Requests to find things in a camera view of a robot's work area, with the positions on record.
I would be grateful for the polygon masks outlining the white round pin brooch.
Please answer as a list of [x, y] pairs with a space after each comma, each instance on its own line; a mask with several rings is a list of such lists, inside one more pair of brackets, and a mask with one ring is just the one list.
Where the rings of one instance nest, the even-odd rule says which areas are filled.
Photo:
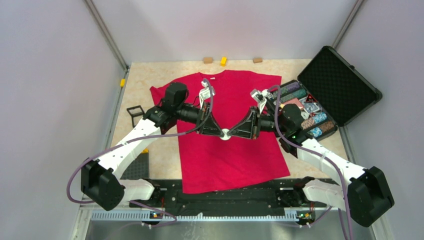
[[229, 131], [230, 131], [229, 129], [223, 128], [222, 129], [223, 135], [220, 137], [220, 139], [223, 141], [228, 141], [231, 138], [231, 136], [229, 135]]

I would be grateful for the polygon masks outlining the red t-shirt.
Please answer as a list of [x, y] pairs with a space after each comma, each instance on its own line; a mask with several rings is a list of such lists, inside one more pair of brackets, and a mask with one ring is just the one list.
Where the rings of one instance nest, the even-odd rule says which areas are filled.
[[[265, 90], [281, 83], [278, 75], [247, 70], [224, 70], [216, 74], [193, 73], [178, 78], [187, 86], [192, 103], [208, 79], [215, 90], [212, 113], [220, 127], [234, 127], [257, 103], [252, 90]], [[257, 139], [190, 133], [193, 124], [176, 124], [182, 136], [178, 138], [185, 194], [224, 191], [255, 185], [290, 175], [279, 143], [272, 132], [262, 132]]]

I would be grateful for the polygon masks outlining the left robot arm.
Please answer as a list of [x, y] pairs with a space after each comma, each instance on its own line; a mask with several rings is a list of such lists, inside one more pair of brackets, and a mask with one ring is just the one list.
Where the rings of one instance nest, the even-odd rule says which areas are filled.
[[161, 194], [151, 182], [123, 180], [122, 175], [152, 142], [170, 137], [167, 132], [178, 121], [195, 125], [191, 130], [177, 133], [178, 137], [193, 132], [220, 138], [225, 136], [212, 114], [214, 88], [206, 78], [201, 84], [199, 105], [195, 106], [186, 102], [189, 90], [185, 84], [171, 83], [159, 103], [147, 110], [116, 146], [87, 159], [80, 168], [82, 192], [106, 211], [131, 200], [142, 200], [149, 207], [156, 206]]

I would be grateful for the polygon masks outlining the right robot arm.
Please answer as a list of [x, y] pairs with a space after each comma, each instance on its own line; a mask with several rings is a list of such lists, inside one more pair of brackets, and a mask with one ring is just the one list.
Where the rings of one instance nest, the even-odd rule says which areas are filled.
[[309, 163], [330, 177], [326, 183], [313, 177], [304, 178], [293, 200], [299, 206], [320, 202], [345, 211], [348, 220], [369, 227], [394, 204], [394, 198], [383, 171], [375, 166], [356, 165], [321, 145], [301, 127], [303, 118], [296, 104], [276, 107], [275, 113], [260, 113], [258, 107], [228, 131], [231, 137], [257, 139], [261, 132], [279, 137], [285, 152]]

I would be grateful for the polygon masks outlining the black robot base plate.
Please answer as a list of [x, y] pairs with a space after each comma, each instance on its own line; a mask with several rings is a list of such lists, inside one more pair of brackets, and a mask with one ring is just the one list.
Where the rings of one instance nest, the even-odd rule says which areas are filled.
[[310, 203], [297, 188], [303, 179], [283, 178], [260, 184], [199, 194], [183, 193], [180, 179], [154, 179], [155, 190], [145, 204], [176, 217], [202, 214], [205, 217], [284, 216], [291, 208], [309, 210], [326, 208], [324, 203]]

